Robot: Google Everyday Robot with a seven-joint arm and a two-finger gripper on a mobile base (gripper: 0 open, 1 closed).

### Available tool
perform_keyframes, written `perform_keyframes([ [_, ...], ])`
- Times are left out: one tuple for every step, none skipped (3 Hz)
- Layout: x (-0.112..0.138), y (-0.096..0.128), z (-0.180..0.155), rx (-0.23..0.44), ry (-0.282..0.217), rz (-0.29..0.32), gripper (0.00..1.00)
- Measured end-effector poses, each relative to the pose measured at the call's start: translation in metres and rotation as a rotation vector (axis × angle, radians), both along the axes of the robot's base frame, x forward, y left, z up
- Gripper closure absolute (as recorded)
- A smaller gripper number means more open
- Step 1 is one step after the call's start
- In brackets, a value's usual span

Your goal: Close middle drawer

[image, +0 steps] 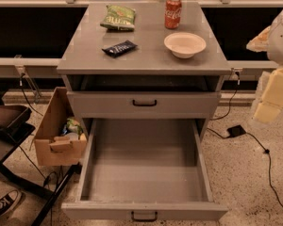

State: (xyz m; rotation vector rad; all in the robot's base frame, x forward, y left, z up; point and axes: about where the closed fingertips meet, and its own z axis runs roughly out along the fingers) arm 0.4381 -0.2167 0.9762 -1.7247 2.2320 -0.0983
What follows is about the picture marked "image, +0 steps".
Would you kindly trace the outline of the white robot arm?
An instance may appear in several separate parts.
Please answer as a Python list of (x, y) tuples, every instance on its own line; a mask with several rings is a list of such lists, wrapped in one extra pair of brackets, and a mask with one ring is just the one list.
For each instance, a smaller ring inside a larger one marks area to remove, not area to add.
[(268, 74), (252, 116), (254, 121), (268, 124), (283, 109), (283, 9), (269, 26), (247, 43), (246, 48), (253, 52), (266, 52), (276, 66)]

